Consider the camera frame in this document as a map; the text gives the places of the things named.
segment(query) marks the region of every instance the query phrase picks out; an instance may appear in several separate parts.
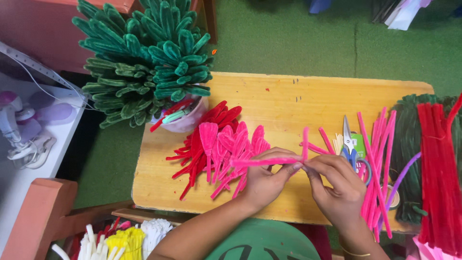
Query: scissors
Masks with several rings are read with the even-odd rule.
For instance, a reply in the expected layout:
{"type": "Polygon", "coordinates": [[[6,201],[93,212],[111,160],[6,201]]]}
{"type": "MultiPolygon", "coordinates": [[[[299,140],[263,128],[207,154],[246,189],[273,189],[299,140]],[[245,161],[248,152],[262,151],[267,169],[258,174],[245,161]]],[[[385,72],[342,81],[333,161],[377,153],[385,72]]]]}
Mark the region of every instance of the scissors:
{"type": "Polygon", "coordinates": [[[340,156],[346,158],[346,160],[351,164],[353,170],[356,172],[356,162],[362,162],[366,165],[369,176],[367,177],[366,186],[369,185],[372,178],[371,165],[368,161],[361,158],[356,152],[356,149],[353,146],[353,140],[351,139],[350,124],[348,124],[348,118],[345,115],[343,118],[343,149],[340,152],[340,156]]]}

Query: right hand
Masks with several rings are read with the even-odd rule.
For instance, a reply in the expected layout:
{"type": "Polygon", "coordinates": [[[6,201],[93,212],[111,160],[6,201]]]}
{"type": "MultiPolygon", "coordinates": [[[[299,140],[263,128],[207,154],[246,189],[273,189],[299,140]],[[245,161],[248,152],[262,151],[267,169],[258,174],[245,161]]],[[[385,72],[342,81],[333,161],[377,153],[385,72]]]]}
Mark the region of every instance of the right hand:
{"type": "Polygon", "coordinates": [[[340,234],[354,232],[364,224],[361,206],[366,193],[364,182],[342,156],[320,155],[304,162],[313,199],[340,234]],[[321,175],[333,188],[324,186],[321,175]]]}

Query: green floor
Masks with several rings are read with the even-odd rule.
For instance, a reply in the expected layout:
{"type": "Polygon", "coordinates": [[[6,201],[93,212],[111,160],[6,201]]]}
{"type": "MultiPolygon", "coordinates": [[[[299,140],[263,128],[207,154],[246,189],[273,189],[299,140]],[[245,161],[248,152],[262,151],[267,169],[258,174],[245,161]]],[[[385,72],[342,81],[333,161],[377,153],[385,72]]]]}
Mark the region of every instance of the green floor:
{"type": "MultiPolygon", "coordinates": [[[[303,0],[217,0],[213,70],[419,80],[438,95],[457,95],[462,19],[450,13],[461,4],[435,0],[408,31],[395,31],[370,23],[368,0],[336,0],[319,15],[303,0]]],[[[131,198],[143,128],[122,121],[100,130],[102,119],[85,111],[58,173],[79,182],[76,208],[131,198]]]]}

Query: left hand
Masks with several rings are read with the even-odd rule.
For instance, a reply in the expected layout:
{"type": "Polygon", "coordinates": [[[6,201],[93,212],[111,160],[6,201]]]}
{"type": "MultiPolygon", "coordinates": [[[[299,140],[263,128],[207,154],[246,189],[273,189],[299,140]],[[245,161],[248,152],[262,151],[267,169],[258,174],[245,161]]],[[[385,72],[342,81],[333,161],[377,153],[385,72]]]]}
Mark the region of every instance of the left hand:
{"type": "MultiPolygon", "coordinates": [[[[252,159],[267,160],[276,157],[302,159],[302,156],[279,147],[264,151],[252,159]]],[[[279,196],[289,178],[302,167],[303,164],[300,162],[285,164],[275,174],[271,172],[272,165],[249,167],[247,170],[247,185],[240,197],[255,212],[260,211],[279,196]]]]}

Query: wooden table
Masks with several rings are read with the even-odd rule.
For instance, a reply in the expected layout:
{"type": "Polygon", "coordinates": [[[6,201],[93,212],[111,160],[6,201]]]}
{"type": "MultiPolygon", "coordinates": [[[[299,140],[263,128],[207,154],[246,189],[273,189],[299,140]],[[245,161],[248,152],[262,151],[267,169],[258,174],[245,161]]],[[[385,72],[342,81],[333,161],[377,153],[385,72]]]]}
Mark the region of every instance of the wooden table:
{"type": "MultiPolygon", "coordinates": [[[[262,124],[265,139],[272,147],[282,147],[301,153],[299,143],[303,127],[310,127],[310,142],[325,148],[318,132],[324,127],[330,139],[342,133],[343,116],[350,119],[351,131],[359,132],[356,113],[361,111],[368,130],[381,109],[390,109],[397,100],[408,94],[433,93],[431,85],[415,81],[369,80],[287,75],[213,73],[207,83],[212,88],[210,108],[222,100],[228,107],[242,106],[239,121],[245,121],[252,133],[262,124]]],[[[133,200],[139,207],[203,213],[231,199],[231,192],[223,191],[212,201],[210,195],[218,186],[206,182],[206,174],[198,177],[183,201],[179,200],[188,183],[188,176],[175,180],[171,176],[180,170],[180,161],[166,161],[173,150],[182,147],[188,134],[177,134],[159,128],[150,133],[146,125],[140,157],[134,176],[133,200]]],[[[312,158],[317,154],[310,152],[312,158]]],[[[287,222],[330,224],[319,211],[311,196],[306,174],[299,172],[286,184],[283,192],[268,207],[255,215],[258,218],[287,222]]],[[[393,231],[418,232],[418,227],[398,223],[395,211],[389,212],[393,231]]]]}

